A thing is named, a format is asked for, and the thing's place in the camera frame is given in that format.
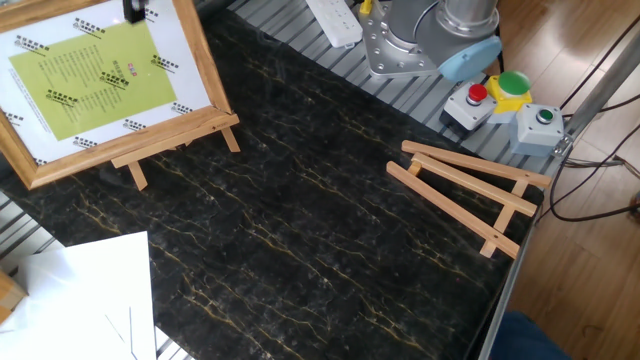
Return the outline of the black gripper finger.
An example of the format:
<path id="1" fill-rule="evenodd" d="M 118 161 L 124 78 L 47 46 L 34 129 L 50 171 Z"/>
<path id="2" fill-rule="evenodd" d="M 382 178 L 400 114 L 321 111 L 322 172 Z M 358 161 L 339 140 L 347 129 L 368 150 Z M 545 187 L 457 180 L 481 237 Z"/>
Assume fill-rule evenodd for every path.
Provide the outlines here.
<path id="1" fill-rule="evenodd" d="M 124 18 L 131 24 L 138 23 L 146 17 L 146 0 L 122 0 Z"/>

